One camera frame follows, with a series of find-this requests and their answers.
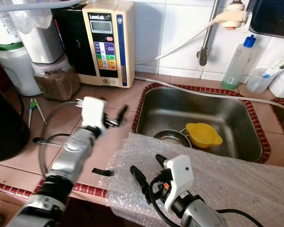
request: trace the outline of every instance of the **tile backsplash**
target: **tile backsplash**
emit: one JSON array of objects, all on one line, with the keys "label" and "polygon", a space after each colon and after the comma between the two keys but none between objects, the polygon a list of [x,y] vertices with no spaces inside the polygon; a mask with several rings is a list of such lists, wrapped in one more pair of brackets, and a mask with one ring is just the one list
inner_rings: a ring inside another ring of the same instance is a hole
[{"label": "tile backsplash", "polygon": [[[135,9],[135,61],[156,57],[190,38],[207,24],[214,0],[132,0]],[[232,0],[221,0],[218,13]],[[247,7],[249,0],[242,0]],[[252,33],[242,27],[227,31],[214,25],[207,50],[207,64],[198,63],[205,32],[186,46],[156,61],[136,65],[136,71],[171,76],[222,80],[238,46]],[[241,82],[246,83],[252,71],[267,68],[284,54],[284,39],[255,34],[255,54],[246,66]]]}]

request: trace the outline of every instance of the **bubble wrap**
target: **bubble wrap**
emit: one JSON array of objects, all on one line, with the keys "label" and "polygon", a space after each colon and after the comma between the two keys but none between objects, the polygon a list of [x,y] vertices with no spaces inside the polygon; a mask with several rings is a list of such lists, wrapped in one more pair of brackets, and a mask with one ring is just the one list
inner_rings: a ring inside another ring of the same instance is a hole
[{"label": "bubble wrap", "polygon": [[[150,183],[162,170],[156,154],[168,159],[188,155],[194,173],[190,192],[199,194],[213,209],[238,209],[253,216],[264,227],[284,227],[284,167],[221,157],[132,133],[108,164],[115,175],[102,177],[100,181],[100,185],[108,188],[106,205],[116,215],[146,227],[167,226],[152,205],[147,204],[129,170],[135,165]],[[163,209],[162,202],[157,203]],[[239,214],[223,216],[230,227],[255,226]],[[176,215],[168,214],[168,217],[180,224]]]}]

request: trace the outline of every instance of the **countertop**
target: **countertop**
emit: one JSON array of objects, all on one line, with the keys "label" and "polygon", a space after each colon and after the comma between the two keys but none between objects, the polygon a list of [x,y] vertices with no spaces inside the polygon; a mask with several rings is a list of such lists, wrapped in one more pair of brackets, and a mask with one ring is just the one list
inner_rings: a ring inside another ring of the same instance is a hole
[{"label": "countertop", "polygon": [[[222,88],[220,81],[213,80],[189,79],[141,72],[136,72],[136,76],[157,79],[174,84]],[[125,113],[127,123],[124,126],[107,130],[106,135],[96,141],[92,155],[86,161],[78,183],[89,185],[89,189],[93,190],[96,190],[95,187],[100,187],[98,183],[100,176],[93,174],[91,171],[93,168],[105,169],[113,154],[120,148],[122,140],[127,138],[128,133],[131,131],[131,125],[141,93],[149,84],[150,82],[141,80],[135,80],[131,88],[101,87],[81,84],[80,90],[75,94],[73,99],[83,98],[85,96],[105,98],[108,101],[106,113],[111,118],[116,118],[117,113],[125,104],[128,105],[128,110]],[[265,93],[261,95],[251,94],[246,90],[246,84],[240,84],[238,88],[233,91],[239,92],[241,95],[246,97],[256,97],[267,100],[275,98],[269,90],[265,91]],[[20,103],[15,90],[10,89],[4,94],[20,112]],[[30,98],[31,97],[23,97],[25,104],[24,119],[26,122],[28,122]],[[53,109],[61,103],[59,101],[45,99],[41,95],[36,96],[36,99],[38,100],[45,117],[47,117]],[[271,106],[256,102],[252,102],[252,104],[271,146],[271,156],[265,164],[284,166],[284,132],[278,123]],[[75,107],[75,105],[70,105],[60,111],[50,123],[48,127],[48,135],[56,133],[72,133],[76,128],[80,127],[80,124],[81,109]],[[42,126],[42,118],[39,112],[34,110],[31,120],[31,135],[28,144],[23,148],[23,151],[19,155],[0,162],[0,184],[3,187],[3,189],[2,187],[0,188],[1,200],[12,201],[14,204],[22,205],[25,202],[25,200],[23,200],[24,194],[26,192],[33,192],[42,179],[38,166],[38,145],[32,142],[32,138],[40,136]],[[46,153],[47,166],[50,166],[53,163],[59,152],[59,147],[48,147]],[[18,195],[17,191],[14,193],[15,196],[12,198],[9,194],[2,193],[4,189],[9,189],[8,186],[22,189],[22,191],[19,191],[21,194]],[[84,188],[82,190],[84,192],[72,192],[71,196],[99,204],[105,204],[103,197],[86,193],[88,188]]]}]

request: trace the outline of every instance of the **yellow strainer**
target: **yellow strainer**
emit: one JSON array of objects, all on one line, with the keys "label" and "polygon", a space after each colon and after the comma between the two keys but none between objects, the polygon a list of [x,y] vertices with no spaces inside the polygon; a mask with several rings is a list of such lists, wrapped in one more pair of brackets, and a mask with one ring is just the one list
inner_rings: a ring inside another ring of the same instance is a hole
[{"label": "yellow strainer", "polygon": [[219,146],[223,140],[217,131],[210,125],[204,123],[188,123],[185,126],[189,138],[193,144],[200,148],[208,148],[211,145]]}]

